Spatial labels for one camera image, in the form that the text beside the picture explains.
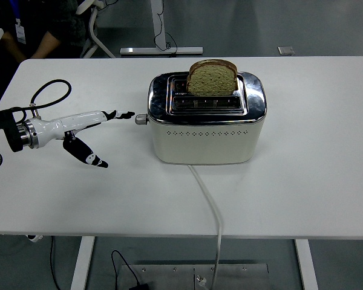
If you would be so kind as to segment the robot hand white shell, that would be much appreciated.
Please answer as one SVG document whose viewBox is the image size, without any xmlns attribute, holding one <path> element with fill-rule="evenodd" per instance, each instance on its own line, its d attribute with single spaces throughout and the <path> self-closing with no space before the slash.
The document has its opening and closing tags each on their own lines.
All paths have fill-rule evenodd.
<svg viewBox="0 0 363 290">
<path fill-rule="evenodd" d="M 131 111 L 92 111 L 50 121 L 31 118 L 22 122 L 18 129 L 23 146 L 31 149 L 44 147 L 51 140 L 62 140 L 63 148 L 84 164 L 107 168 L 108 163 L 101 160 L 88 145 L 80 140 L 76 133 L 95 127 L 113 119 L 130 119 L 135 115 Z"/>
</svg>

